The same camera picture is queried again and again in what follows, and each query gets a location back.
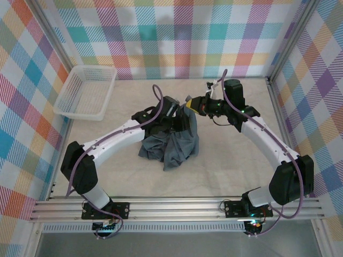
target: aluminum rail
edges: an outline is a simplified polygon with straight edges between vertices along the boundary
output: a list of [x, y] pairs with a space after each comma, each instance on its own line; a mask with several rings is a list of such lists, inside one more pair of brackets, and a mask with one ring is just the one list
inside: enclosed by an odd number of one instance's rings
[[[129, 202], [130, 213], [127, 222], [180, 222], [180, 221], [241, 221], [255, 218], [225, 218], [225, 213], [219, 209], [221, 201], [227, 199], [239, 201], [240, 197], [212, 198], [112, 198], [115, 202]], [[49, 201], [37, 202], [31, 216], [31, 222], [85, 222], [81, 219], [83, 199], [79, 197], [63, 199], [53, 198]], [[285, 205], [284, 214], [293, 214], [299, 201]], [[316, 198], [305, 198], [301, 212], [296, 220], [311, 220], [324, 218], [324, 212]]]

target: plaid wall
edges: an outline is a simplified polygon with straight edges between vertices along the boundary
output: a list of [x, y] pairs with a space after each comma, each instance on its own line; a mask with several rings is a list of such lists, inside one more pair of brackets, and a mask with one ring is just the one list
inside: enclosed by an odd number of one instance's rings
[[260, 76], [293, 3], [55, 0], [83, 62], [114, 65], [119, 79], [219, 77], [225, 68], [228, 76]]
[[297, 23], [299, 22], [299, 20], [301, 18], [301, 15], [303, 14], [303, 12], [305, 10], [305, 7], [306, 7], [308, 2], [309, 2], [309, 0], [302, 0], [301, 1], [301, 4], [299, 5], [298, 10], [295, 13], [295, 16], [293, 17], [293, 20], [290, 23], [290, 25], [288, 27], [288, 30], [287, 30], [284, 38], [281, 41], [279, 49], [278, 49], [277, 53], [274, 56], [272, 64], [271, 64], [271, 66], [268, 69], [267, 77], [269, 77], [272, 74], [272, 72], [273, 72], [273, 70], [275, 68], [276, 63], [279, 60], [280, 54], [285, 50], [287, 41], [288, 41], [289, 37], [291, 36], [293, 30], [295, 29]]
[[316, 163], [319, 197], [343, 251], [343, 0], [321, 0], [277, 78], [296, 150]]
[[0, 1], [0, 256], [20, 256], [66, 119], [53, 104], [68, 74], [24, 0]]

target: gray cloth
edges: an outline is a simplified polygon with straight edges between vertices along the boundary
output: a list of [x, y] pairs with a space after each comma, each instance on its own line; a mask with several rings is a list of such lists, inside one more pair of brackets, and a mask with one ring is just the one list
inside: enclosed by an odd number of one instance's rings
[[142, 141], [138, 155], [150, 160], [164, 162], [164, 171], [179, 167], [189, 156], [199, 153], [199, 136], [195, 113], [181, 106], [189, 117], [190, 129], [174, 133], [158, 133]]

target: white plastic basket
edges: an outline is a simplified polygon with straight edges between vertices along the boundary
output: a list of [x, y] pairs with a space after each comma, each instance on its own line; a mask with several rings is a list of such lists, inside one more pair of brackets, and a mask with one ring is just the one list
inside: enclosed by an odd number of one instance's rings
[[54, 113], [71, 119], [102, 120], [116, 76], [114, 67], [73, 67], [56, 99]]

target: purple cable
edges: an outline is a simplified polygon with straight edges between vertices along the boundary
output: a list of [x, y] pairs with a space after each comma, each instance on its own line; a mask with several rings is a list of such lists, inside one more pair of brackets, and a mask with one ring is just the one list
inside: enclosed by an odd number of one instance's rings
[[[160, 94], [160, 99], [158, 99], [158, 96], [156, 94], [156, 91], [155, 91], [155, 88], [157, 88], [157, 90], [159, 91], [159, 94]], [[107, 135], [106, 137], [100, 139], [98, 142], [96, 142], [94, 145], [90, 146], [90, 148], [88, 148], [87, 150], [84, 151], [84, 153], [82, 153], [79, 157], [79, 159], [77, 159], [72, 171], [71, 171], [71, 174], [70, 174], [70, 179], [69, 179], [69, 184], [68, 184], [68, 190], [67, 190], [67, 193], [66, 193], [66, 197], [68, 197], [70, 194], [71, 194], [71, 187], [72, 187], [72, 184], [73, 184], [73, 180], [74, 180], [74, 176], [75, 176], [75, 172], [76, 172], [76, 168], [77, 166], [79, 165], [79, 163], [81, 162], [81, 160], [86, 156], [86, 154], [88, 154], [92, 149], [93, 149], [93, 146], [96, 147], [98, 146], [99, 144], [101, 144], [102, 142], [106, 141], [107, 139], [119, 134], [119, 133], [125, 133], [126, 131], [129, 131], [129, 130], [135, 130], [135, 129], [138, 129], [140, 127], [143, 127], [145, 126], [146, 124], [149, 124], [150, 122], [153, 122], [157, 117], [158, 115], [161, 113], [162, 111], [162, 107], [163, 107], [163, 94], [162, 94], [162, 91], [160, 89], [159, 86], [153, 84], [152, 86], [152, 90], [154, 92], [154, 95], [156, 96], [156, 98], [161, 101], [161, 104], [160, 104], [160, 108], [158, 110], [158, 112], [155, 114], [154, 117], [152, 117], [150, 120], [142, 123], [142, 124], [139, 124], [139, 125], [136, 125], [136, 126], [133, 126], [133, 127], [127, 127], [123, 130], [117, 130], [109, 135]]]
[[[160, 98], [157, 96], [156, 91], [155, 91], [155, 88], [157, 88], [157, 90], [159, 91]], [[99, 140], [98, 142], [96, 142], [94, 145], [90, 146], [90, 148], [88, 148], [87, 150], [85, 150], [84, 153], [80, 155], [79, 159], [77, 159], [77, 161], [76, 161], [76, 163], [75, 163], [75, 165], [74, 165], [74, 167], [73, 167], [73, 169], [72, 169], [72, 171], [71, 171], [70, 179], [69, 179], [69, 184], [68, 184], [68, 190], [67, 190], [67, 193], [66, 193], [66, 197], [68, 197], [73, 191], [75, 191], [75, 189], [71, 190], [71, 187], [72, 187], [72, 183], [73, 183], [73, 180], [74, 180], [76, 168], [77, 168], [77, 166], [79, 165], [79, 163], [81, 162], [81, 160], [85, 157], [85, 155], [86, 155], [87, 153], [89, 153], [89, 152], [93, 149], [93, 146], [96, 147], [96, 146], [98, 146], [99, 144], [101, 144], [102, 142], [104, 142], [105, 140], [107, 140], [107, 139], [109, 139], [109, 138], [111, 138], [111, 137], [113, 137], [113, 136], [115, 136], [115, 135], [117, 135], [117, 134], [119, 134], [119, 133], [125, 133], [126, 131], [135, 130], [135, 129], [138, 129], [138, 128], [140, 128], [140, 127], [143, 127], [143, 126], [145, 126], [146, 124], [149, 124], [150, 122], [153, 122], [153, 121], [158, 117], [158, 115], [161, 113], [162, 108], [163, 108], [163, 94], [162, 94], [162, 91], [161, 91], [160, 87], [157, 86], [157, 85], [155, 85], [155, 84], [153, 84], [152, 90], [153, 90], [154, 95], [156, 96], [156, 98], [160, 101], [160, 108], [159, 108], [158, 112], [155, 114], [155, 116], [152, 117], [150, 120], [148, 120], [148, 121], [146, 121], [146, 122], [143, 122], [142, 124], [139, 124], [139, 125], [136, 125], [136, 126], [133, 126], [133, 127], [127, 127], [127, 128], [125, 128], [125, 129], [123, 129], [123, 130], [117, 130], [117, 131], [115, 131], [115, 132], [113, 132], [113, 133], [107, 135], [106, 137], [100, 139], [100, 140]], [[111, 238], [111, 237], [117, 235], [117, 234], [119, 233], [119, 231], [120, 231], [120, 230], [123, 228], [123, 226], [124, 226], [124, 221], [123, 221], [123, 219], [122, 219], [119, 215], [116, 215], [116, 214], [114, 214], [114, 213], [109, 213], [109, 212], [107, 212], [107, 211], [104, 211], [104, 210], [99, 209], [98, 207], [96, 207], [94, 204], [92, 204], [92, 203], [89, 202], [89, 201], [88, 201], [88, 203], [90, 204], [90, 206], [92, 206], [92, 207], [93, 207], [94, 209], [96, 209], [97, 211], [99, 211], [99, 212], [101, 212], [101, 213], [104, 213], [104, 214], [107, 214], [107, 215], [111, 215], [111, 216], [113, 216], [113, 217], [115, 217], [115, 218], [117, 218], [117, 219], [119, 219], [119, 220], [121, 221], [121, 225], [120, 225], [119, 229], [117, 229], [115, 232], [111, 233], [110, 235], [108, 235], [108, 236], [106, 236], [106, 237], [100, 237], [100, 236], [98, 235], [98, 230], [99, 230], [99, 229], [97, 229], [97, 230], [95, 231], [95, 234], [96, 234], [96, 236], [98, 237], [98, 239], [99, 239], [99, 238], [101, 238], [101, 239], [109, 239], [109, 238]]]
[[[258, 127], [260, 127], [261, 129], [264, 129], [264, 126], [259, 123], [258, 121], [254, 120], [253, 118], [251, 118], [249, 115], [241, 112], [239, 109], [237, 109], [236, 107], [234, 107], [234, 105], [230, 102], [230, 100], [228, 99], [226, 93], [225, 93], [225, 86], [224, 86], [224, 78], [226, 76], [226, 73], [227, 73], [227, 69], [224, 70], [223, 72], [223, 76], [218, 80], [218, 81], [221, 81], [221, 89], [223, 91], [223, 95], [224, 95], [224, 98], [226, 100], [226, 102], [230, 105], [230, 107], [235, 110], [236, 112], [242, 114], [245, 118], [247, 118], [248, 120], [252, 121], [255, 125], [257, 125]], [[271, 204], [269, 204], [269, 206], [272, 208], [272, 210], [274, 210], [275, 212], [277, 212], [280, 217], [283, 217], [283, 218], [286, 218], [286, 219], [291, 219], [291, 218], [294, 218], [296, 215], [298, 215], [298, 213], [300, 212], [301, 208], [302, 208], [302, 203], [303, 203], [303, 199], [304, 199], [304, 185], [303, 185], [303, 180], [302, 180], [302, 176], [301, 176], [301, 172], [300, 172], [300, 169], [299, 169], [299, 166], [298, 164], [296, 163], [296, 161], [294, 160], [294, 158], [292, 157], [292, 155], [288, 152], [288, 150], [286, 149], [286, 147], [283, 146], [283, 144], [273, 135], [273, 133], [271, 133], [268, 129], [264, 129], [264, 131], [275, 141], [275, 143], [277, 143], [277, 145], [279, 147], [281, 147], [281, 149], [287, 154], [287, 156], [290, 158], [290, 160], [292, 161], [294, 167], [295, 167], [295, 170], [296, 170], [296, 173], [298, 175], [298, 178], [299, 178], [299, 186], [300, 186], [300, 199], [299, 199], [299, 206], [296, 210], [296, 212], [292, 215], [292, 216], [286, 216], [282, 213], [282, 210], [281, 211], [278, 211], [276, 210]]]
[[[282, 206], [281, 207], [281, 213], [283, 213], [283, 212], [284, 212], [284, 207]], [[262, 236], [262, 235], [268, 233], [269, 231], [271, 231], [275, 227], [275, 225], [279, 222], [280, 219], [281, 219], [281, 215], [277, 218], [277, 220], [274, 222], [273, 225], [271, 225], [267, 230], [261, 232], [260, 234], [253, 234], [253, 233], [251, 233], [249, 231], [248, 231], [248, 234], [251, 235], [251, 236], [256, 236], [256, 237], [257, 236]]]

